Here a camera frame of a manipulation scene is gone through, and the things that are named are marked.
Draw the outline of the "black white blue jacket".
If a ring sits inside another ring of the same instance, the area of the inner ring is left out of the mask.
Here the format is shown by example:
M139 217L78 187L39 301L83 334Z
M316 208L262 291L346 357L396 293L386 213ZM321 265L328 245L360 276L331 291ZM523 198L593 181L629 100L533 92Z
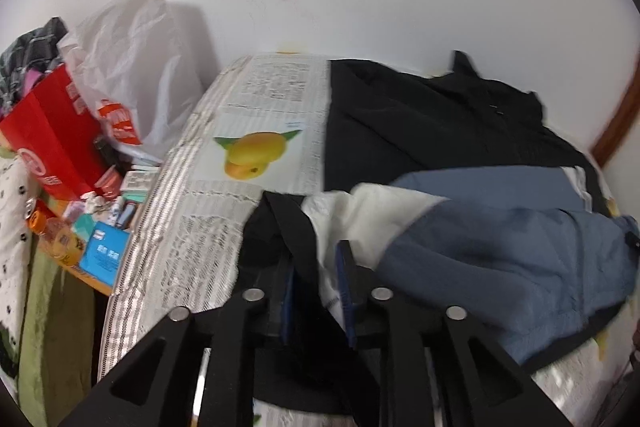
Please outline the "black white blue jacket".
M431 79L329 66L322 189L265 192L227 303L231 419L250 403L359 426L559 426L532 374L636 288L639 228L536 95L454 54Z

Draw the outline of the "green blanket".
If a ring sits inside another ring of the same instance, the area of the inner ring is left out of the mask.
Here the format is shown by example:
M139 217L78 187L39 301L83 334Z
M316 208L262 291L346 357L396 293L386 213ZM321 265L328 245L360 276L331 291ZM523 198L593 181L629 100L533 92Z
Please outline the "green blanket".
M18 369L18 402L32 425L58 425L88 395L93 335L93 289L36 251Z

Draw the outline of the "wooden side table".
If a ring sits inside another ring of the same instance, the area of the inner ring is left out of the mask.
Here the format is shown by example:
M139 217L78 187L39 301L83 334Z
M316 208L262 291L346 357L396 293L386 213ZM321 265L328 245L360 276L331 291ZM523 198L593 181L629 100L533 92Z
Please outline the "wooden side table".
M66 202L66 200L56 200L55 198L52 198L46 200L46 205L57 216L61 216L63 211L66 209L68 202ZM99 281L96 277L93 277L91 274L81 269L79 265L64 265L64 263L58 260L56 260L56 264L66 272L72 274L73 277L76 277L77 280L80 280L82 283L90 286L95 291L99 291L100 294L106 297L110 297L112 295L112 288L110 285Z

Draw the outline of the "blue tissue box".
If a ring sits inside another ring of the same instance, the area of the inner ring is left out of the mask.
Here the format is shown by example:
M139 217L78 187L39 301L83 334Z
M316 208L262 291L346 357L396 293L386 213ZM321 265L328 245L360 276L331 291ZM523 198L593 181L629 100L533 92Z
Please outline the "blue tissue box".
M115 283L122 256L126 251L129 233L98 222L90 234L80 269L101 283L112 287Z

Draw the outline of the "orange drink bottle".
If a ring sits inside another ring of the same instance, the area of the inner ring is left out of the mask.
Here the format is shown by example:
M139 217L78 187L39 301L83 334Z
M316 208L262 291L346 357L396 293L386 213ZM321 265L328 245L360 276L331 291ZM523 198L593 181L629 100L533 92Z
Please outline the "orange drink bottle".
M27 225L39 237L39 246L52 259L66 267L78 265L86 243L66 221L59 217L48 217L41 210L35 210L27 219Z

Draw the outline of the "white dotted cloth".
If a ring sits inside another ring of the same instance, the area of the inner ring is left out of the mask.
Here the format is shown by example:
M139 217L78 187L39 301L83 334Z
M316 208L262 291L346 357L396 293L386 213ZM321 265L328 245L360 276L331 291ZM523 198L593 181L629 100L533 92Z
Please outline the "white dotted cloth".
M15 379L20 364L26 309L32 232L25 221L29 199L37 185L21 159L1 158L1 375Z

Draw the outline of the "red paper shopping bag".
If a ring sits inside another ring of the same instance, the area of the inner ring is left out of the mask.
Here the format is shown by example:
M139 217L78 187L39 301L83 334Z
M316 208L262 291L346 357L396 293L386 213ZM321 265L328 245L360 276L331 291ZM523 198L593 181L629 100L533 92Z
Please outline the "red paper shopping bag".
M93 141L102 132L66 68L43 78L1 121L1 132L52 197L80 199L107 165Z

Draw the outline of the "fruit print lace tablecloth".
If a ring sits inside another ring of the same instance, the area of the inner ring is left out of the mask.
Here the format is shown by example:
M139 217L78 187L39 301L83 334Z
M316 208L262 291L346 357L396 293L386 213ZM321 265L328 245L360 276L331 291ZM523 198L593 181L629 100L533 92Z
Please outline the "fruit print lace tablecloth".
M631 369L638 265L589 157L533 92L454 52L430 78L258 54L224 70L168 153L120 262L102 366L173 305L221 306L262 195L311 228L314 290L343 324L335 248L409 296L475 315L576 426Z

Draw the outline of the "white Miniso plastic bag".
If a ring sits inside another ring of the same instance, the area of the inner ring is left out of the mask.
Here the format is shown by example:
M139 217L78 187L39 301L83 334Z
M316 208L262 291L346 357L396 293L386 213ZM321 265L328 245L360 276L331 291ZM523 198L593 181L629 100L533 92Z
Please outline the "white Miniso plastic bag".
M203 95L166 0L113 0L58 42L81 98L117 150L160 162Z

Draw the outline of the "dark plaid cloth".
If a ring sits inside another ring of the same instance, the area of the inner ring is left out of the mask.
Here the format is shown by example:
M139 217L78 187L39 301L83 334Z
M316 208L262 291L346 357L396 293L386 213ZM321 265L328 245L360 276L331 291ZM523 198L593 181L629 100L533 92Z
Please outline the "dark plaid cloth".
M12 112L33 87L63 63L58 42L67 34L59 17L15 39L1 53L1 116Z

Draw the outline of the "brown wooden door frame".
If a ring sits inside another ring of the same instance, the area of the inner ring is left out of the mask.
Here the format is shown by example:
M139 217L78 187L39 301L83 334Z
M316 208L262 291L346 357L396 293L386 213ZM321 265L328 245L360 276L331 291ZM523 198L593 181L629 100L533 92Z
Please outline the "brown wooden door frame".
M606 166L626 139L627 134L638 118L639 104L640 78L639 66L636 66L634 75L632 75L614 115L590 148L590 153L599 167L604 168Z

